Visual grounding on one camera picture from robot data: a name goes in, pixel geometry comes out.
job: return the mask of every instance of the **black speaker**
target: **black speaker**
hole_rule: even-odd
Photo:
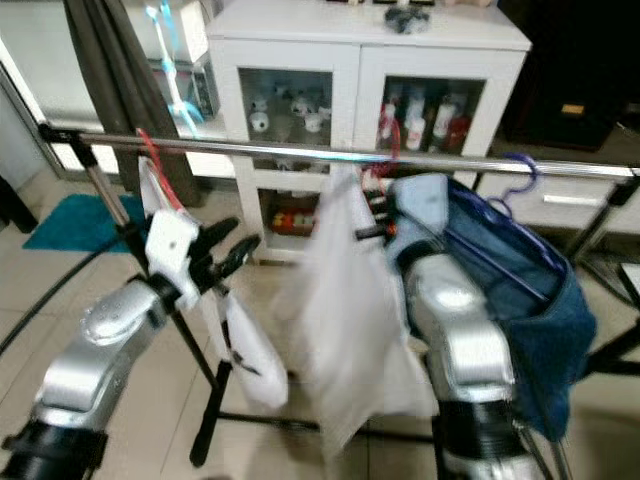
[[[533,43],[502,120],[508,140],[595,151],[640,80],[640,2],[501,0]]]

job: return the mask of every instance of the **gray curtain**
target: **gray curtain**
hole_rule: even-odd
[[[178,138],[144,51],[120,0],[64,0],[80,70],[107,133]],[[138,191],[137,154],[116,152],[125,188]],[[200,193],[185,155],[162,155],[164,173],[185,206]]]

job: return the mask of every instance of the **drawer handle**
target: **drawer handle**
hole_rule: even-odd
[[[603,204],[603,201],[599,198],[565,197],[563,195],[545,195],[542,197],[542,201],[553,205],[574,207],[600,207]]]

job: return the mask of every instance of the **clothes rack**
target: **clothes rack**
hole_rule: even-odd
[[[145,269],[146,259],[144,256],[144,245],[142,243],[142,239],[140,238],[138,231],[131,224],[117,195],[113,193],[113,189],[107,176],[100,169],[91,150],[92,145],[104,145],[115,149],[145,151],[146,147],[142,138],[133,135],[111,135],[86,132],[82,130],[57,129],[46,124],[41,124],[38,131],[42,140],[45,142],[65,143],[72,147],[80,163],[85,168],[90,180],[98,191],[98,194],[101,196],[111,213],[117,229],[124,232],[126,235],[127,244],[131,249],[131,253],[136,257],[136,259],[138,259],[143,269]],[[362,165],[385,163],[389,161],[388,155],[382,153],[337,151],[317,147],[310,148],[288,145],[284,146],[280,144],[245,144],[227,141],[166,138],[153,138],[152,141],[160,150],[171,153],[202,152],[256,156],[260,158],[286,158],[292,161],[312,163],[355,163]],[[498,158],[402,153],[395,161],[400,165],[415,168],[419,171],[467,171],[478,174],[530,173],[529,166],[521,162]],[[638,188],[640,188],[640,169],[633,169],[625,166],[551,161],[538,161],[536,162],[536,165],[538,171],[543,175],[595,178],[609,180],[615,183],[615,187],[609,194],[606,203],[600,208],[598,214],[594,217],[591,223],[573,239],[565,252],[571,263],[577,264],[588,249],[602,238],[602,235],[605,232],[605,227],[616,210],[624,207]],[[206,459],[206,454],[208,452],[215,427],[215,421],[217,419],[267,424],[278,428],[293,430],[318,430],[318,425],[314,422],[220,411],[220,405],[225,393],[227,380],[231,371],[231,365],[224,361],[220,362],[217,369],[217,375],[215,375],[207,363],[204,354],[193,340],[193,335],[184,322],[184,319],[178,315],[174,318],[174,321],[179,326],[183,339],[187,343],[201,371],[212,387],[211,397],[203,415],[203,423],[200,427],[198,436],[196,437],[196,442],[194,443],[190,456],[194,465],[204,462],[204,459]],[[640,376],[640,369],[637,365],[621,365],[625,362],[619,360],[621,352],[627,352],[632,348],[640,346],[639,328],[640,327],[638,326],[632,328],[613,340],[607,346],[592,353],[589,360],[589,369],[587,374],[600,372],[624,373],[626,375],[632,374]],[[434,442],[434,437],[427,435],[404,435],[367,429],[361,430],[358,434],[392,440],[406,440],[421,443]]]

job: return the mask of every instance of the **metal rail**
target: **metal rail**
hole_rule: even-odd
[[[87,145],[106,145],[116,149],[146,149],[143,140],[133,135],[111,135],[104,133],[79,132],[78,138]],[[227,155],[245,155],[255,158],[286,158],[293,161],[372,164],[389,161],[385,153],[332,150],[329,148],[305,146],[284,146],[279,144],[240,143],[211,140],[186,140],[153,138],[159,148],[176,153],[201,152]],[[403,166],[413,166],[429,170],[476,173],[517,173],[526,174],[529,167],[515,160],[485,157],[459,157],[453,155],[403,153],[397,159]],[[553,176],[599,178],[620,181],[634,176],[633,169],[624,166],[596,165],[577,162],[538,161],[541,173]]]

